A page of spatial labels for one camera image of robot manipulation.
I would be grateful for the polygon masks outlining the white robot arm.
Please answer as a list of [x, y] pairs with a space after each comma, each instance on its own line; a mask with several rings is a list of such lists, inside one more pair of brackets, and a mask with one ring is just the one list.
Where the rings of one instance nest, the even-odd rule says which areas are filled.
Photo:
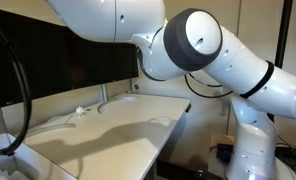
[[296, 119], [296, 76], [252, 53], [210, 13], [166, 19], [163, 0], [46, 0], [79, 37], [138, 48], [145, 75], [164, 81], [202, 70], [232, 91], [237, 118], [228, 180], [296, 180], [275, 156], [273, 116]]

